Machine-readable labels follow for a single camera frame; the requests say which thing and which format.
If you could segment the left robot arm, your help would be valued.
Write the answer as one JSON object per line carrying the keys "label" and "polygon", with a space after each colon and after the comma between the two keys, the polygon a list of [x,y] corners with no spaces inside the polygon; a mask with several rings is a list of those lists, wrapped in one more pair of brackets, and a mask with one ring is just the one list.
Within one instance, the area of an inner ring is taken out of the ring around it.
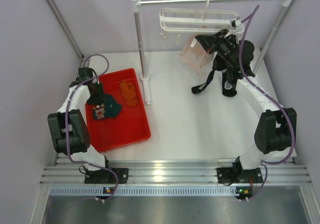
{"label": "left robot arm", "polygon": [[78,72],[63,105],[47,117],[54,149],[80,165],[86,184],[126,184],[128,168],[111,168],[108,159],[91,144],[85,113],[86,104],[92,104],[94,120],[106,120],[117,117],[121,105],[104,93],[94,69],[82,67]]}

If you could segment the red plastic tray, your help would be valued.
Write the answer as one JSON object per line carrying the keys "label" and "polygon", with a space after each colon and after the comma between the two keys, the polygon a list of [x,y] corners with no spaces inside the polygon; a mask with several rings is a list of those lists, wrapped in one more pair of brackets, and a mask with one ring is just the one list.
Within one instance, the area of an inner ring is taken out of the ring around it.
{"label": "red plastic tray", "polygon": [[[128,106],[122,96],[119,85],[123,79],[135,85],[138,96],[138,104],[135,107]],[[95,149],[98,152],[106,152],[148,140],[151,132],[135,70],[129,68],[105,74],[99,77],[99,81],[103,85],[104,93],[112,95],[122,105],[122,109],[115,119],[94,120],[92,109],[96,105],[86,104],[86,122],[91,144]]]}

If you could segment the green christmas sock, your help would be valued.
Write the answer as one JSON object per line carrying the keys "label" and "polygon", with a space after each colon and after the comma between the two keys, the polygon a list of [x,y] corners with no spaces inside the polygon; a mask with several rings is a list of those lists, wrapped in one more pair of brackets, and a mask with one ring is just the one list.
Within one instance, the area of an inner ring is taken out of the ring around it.
{"label": "green christmas sock", "polygon": [[93,106],[93,119],[102,120],[105,119],[105,105],[102,103],[100,105]]}

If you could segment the orange sock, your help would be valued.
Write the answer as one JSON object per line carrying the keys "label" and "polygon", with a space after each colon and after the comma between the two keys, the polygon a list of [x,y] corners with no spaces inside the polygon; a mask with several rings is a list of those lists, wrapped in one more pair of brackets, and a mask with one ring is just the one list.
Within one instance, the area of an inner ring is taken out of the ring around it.
{"label": "orange sock", "polygon": [[125,79],[121,80],[119,85],[121,94],[125,99],[126,104],[130,107],[135,107],[139,102],[135,85]]}

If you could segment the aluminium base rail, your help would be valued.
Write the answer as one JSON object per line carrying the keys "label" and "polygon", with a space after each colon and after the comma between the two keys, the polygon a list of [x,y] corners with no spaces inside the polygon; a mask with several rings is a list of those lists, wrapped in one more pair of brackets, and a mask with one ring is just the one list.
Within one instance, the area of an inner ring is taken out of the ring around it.
{"label": "aluminium base rail", "polygon": [[[192,161],[112,161],[113,168],[127,168],[128,184],[133,185],[217,185],[217,168],[231,167],[230,159]],[[307,167],[290,160],[284,164],[268,165],[262,169],[267,186],[311,185]],[[53,166],[46,166],[40,178],[41,184],[80,185],[84,175],[79,166],[60,157]]]}

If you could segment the pink sock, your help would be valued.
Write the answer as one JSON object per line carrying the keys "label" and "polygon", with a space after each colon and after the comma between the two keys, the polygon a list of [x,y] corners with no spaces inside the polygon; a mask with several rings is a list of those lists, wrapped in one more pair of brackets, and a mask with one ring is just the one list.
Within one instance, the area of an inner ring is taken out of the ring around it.
{"label": "pink sock", "polygon": [[193,34],[188,38],[187,44],[182,50],[180,57],[184,63],[196,71],[198,76],[202,77],[202,67],[209,64],[215,55],[208,54],[198,41],[194,43],[195,37],[196,34]]}

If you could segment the white clip sock hanger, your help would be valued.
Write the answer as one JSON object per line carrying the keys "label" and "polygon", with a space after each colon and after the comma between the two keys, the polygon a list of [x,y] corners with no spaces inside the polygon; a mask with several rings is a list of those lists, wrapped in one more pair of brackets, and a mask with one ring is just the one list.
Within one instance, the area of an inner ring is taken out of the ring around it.
{"label": "white clip sock hanger", "polygon": [[159,12],[160,36],[163,41],[167,34],[176,35],[176,44],[180,44],[181,34],[214,35],[220,30],[229,30],[228,36],[236,35],[237,40],[243,37],[244,24],[238,29],[230,29],[230,20],[240,18],[234,11],[219,11],[209,9],[209,0],[203,10],[163,8]]}

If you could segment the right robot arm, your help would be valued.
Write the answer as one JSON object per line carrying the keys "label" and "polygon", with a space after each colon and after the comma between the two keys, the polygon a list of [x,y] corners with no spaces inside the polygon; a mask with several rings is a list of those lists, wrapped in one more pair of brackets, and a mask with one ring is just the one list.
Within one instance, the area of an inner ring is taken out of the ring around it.
{"label": "right robot arm", "polygon": [[259,121],[255,130],[253,145],[237,157],[231,167],[217,169],[218,182],[224,185],[234,183],[262,183],[260,165],[276,152],[293,152],[296,135],[297,113],[285,108],[259,86],[251,70],[254,59],[254,45],[247,40],[237,41],[227,29],[214,35],[197,35],[195,40],[207,54],[215,54],[212,71],[206,82],[191,89],[199,94],[211,83],[214,73],[222,72],[223,94],[233,97],[241,94],[252,107]]}

